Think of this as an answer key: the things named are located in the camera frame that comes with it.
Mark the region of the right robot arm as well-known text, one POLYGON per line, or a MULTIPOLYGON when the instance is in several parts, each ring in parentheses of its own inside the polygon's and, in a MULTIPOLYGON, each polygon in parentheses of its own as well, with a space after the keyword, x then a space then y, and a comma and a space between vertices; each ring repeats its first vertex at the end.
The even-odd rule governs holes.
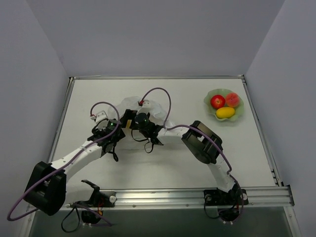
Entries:
POLYGON ((223 153, 222 139, 201 121, 165 128, 150 121, 148 114, 127 109, 120 122, 123 128, 138 130, 152 146, 185 144, 197 160, 208 165, 220 190, 220 200, 229 204, 237 198, 234 189, 237 181, 232 177, 232 166, 223 153))

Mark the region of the orange fake peach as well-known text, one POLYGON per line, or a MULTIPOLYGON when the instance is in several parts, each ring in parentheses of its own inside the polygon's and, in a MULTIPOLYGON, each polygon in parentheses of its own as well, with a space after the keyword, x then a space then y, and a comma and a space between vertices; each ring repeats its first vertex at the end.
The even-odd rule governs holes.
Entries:
POLYGON ((225 100, 226 100, 227 106, 232 107, 232 108, 237 107, 240 103, 239 96, 234 92, 227 94, 225 97, 225 100))

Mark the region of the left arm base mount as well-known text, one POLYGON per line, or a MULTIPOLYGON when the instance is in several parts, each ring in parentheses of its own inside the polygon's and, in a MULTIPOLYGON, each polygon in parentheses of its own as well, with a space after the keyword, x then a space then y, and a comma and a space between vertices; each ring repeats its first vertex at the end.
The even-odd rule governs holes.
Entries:
POLYGON ((93 192, 89 199, 79 201, 78 204, 87 208, 93 208, 93 207, 97 208, 96 211, 92 211, 92 212, 83 211, 81 213, 81 219, 84 223, 98 226, 98 223, 101 220, 101 218, 96 216, 95 213, 97 213, 100 216, 103 216, 103 210, 101 210, 101 208, 115 207, 115 202, 117 200, 116 192, 114 191, 101 192, 100 187, 97 186, 96 184, 88 180, 81 180, 81 182, 89 185, 93 189, 93 192))

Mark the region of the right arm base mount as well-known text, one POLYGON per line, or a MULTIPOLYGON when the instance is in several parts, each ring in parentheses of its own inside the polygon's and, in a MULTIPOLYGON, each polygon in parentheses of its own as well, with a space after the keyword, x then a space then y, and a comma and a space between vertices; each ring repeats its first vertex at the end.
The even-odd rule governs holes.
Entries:
POLYGON ((223 224, 232 225, 241 216, 245 206, 249 205, 246 190, 237 185, 228 192, 220 189, 204 190, 203 195, 203 210, 206 216, 212 220, 220 220, 223 224), (211 216, 206 210, 207 207, 217 207, 217 214, 211 216))

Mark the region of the white plastic bag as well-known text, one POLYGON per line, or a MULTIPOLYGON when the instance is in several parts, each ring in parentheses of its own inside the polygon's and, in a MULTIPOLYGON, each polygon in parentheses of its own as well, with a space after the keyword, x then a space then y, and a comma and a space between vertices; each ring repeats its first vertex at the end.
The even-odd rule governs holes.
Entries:
POLYGON ((136 110, 141 113, 148 114, 151 122, 151 128, 145 130, 133 130, 129 128, 121 128, 125 137, 122 138, 117 148, 121 151, 136 151, 142 149, 142 144, 149 142, 153 145, 161 146, 162 143, 158 140, 158 132, 163 129, 163 124, 172 125, 172 121, 166 119, 167 111, 162 106, 153 100, 149 100, 152 108, 142 109, 138 102, 141 100, 140 97, 132 96, 124 98, 121 103, 116 105, 116 109, 119 113, 119 118, 123 116, 126 109, 136 110))

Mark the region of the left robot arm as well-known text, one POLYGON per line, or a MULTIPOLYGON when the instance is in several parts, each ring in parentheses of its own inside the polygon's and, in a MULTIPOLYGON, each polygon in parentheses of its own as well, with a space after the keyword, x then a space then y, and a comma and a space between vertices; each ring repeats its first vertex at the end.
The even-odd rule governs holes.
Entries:
POLYGON ((68 194, 68 181, 91 162, 111 153, 117 142, 125 137, 119 120, 104 121, 106 126, 95 127, 93 135, 73 152, 52 163, 41 161, 36 164, 23 200, 49 216, 57 213, 63 205, 75 202, 80 191, 68 194))

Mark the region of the yellow fake mango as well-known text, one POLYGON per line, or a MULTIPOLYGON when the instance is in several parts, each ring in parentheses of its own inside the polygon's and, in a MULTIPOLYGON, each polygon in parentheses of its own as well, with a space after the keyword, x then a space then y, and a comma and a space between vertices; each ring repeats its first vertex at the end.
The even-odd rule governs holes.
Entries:
POLYGON ((216 111, 216 117, 219 119, 228 119, 234 116, 236 113, 232 107, 221 107, 216 111))

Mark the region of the red fake apple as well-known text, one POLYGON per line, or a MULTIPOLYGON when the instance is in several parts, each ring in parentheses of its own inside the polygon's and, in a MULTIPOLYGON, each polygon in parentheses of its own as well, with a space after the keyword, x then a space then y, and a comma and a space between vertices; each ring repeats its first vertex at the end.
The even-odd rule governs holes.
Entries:
POLYGON ((214 109, 220 109, 222 107, 225 106, 225 98, 222 95, 214 95, 211 99, 210 99, 210 105, 212 106, 212 108, 214 109))

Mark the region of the green wavy glass bowl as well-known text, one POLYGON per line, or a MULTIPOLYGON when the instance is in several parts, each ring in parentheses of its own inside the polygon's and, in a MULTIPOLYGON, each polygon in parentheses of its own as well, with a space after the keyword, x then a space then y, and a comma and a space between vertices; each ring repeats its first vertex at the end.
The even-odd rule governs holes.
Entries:
POLYGON ((224 88, 211 90, 203 100, 206 111, 218 121, 237 121, 244 114, 244 102, 234 91, 224 88))

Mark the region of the aluminium front rail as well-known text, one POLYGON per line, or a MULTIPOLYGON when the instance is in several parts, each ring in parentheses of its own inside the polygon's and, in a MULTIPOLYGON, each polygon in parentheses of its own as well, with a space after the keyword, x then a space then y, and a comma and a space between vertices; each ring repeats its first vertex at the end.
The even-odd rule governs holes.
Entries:
MULTIPOLYGON (((117 210, 200 209, 205 188, 116 190, 117 210)), ((288 207, 294 205, 289 187, 246 188, 246 207, 288 207)))

